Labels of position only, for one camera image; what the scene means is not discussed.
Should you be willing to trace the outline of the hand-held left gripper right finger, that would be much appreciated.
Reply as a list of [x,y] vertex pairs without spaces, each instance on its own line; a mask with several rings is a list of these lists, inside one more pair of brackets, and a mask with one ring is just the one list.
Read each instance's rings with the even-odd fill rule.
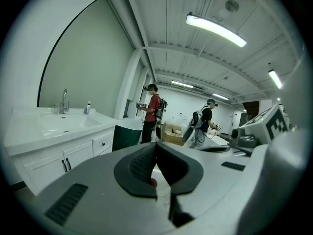
[[167,224],[157,234],[236,235],[247,193],[234,189],[249,159],[231,151],[205,152],[158,143],[157,166],[170,187]]

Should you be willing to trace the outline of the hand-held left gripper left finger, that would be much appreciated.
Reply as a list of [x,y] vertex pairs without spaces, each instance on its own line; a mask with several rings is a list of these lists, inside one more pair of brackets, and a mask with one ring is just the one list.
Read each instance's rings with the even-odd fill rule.
[[128,194],[114,167],[140,144],[88,159],[43,189],[34,201],[36,218],[57,235],[165,235],[175,230],[156,199]]

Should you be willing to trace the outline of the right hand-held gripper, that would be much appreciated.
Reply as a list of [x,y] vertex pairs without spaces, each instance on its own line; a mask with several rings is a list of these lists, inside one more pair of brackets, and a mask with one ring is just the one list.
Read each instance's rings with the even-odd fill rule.
[[280,105],[276,103],[231,133],[231,146],[252,152],[259,145],[269,144],[289,127]]

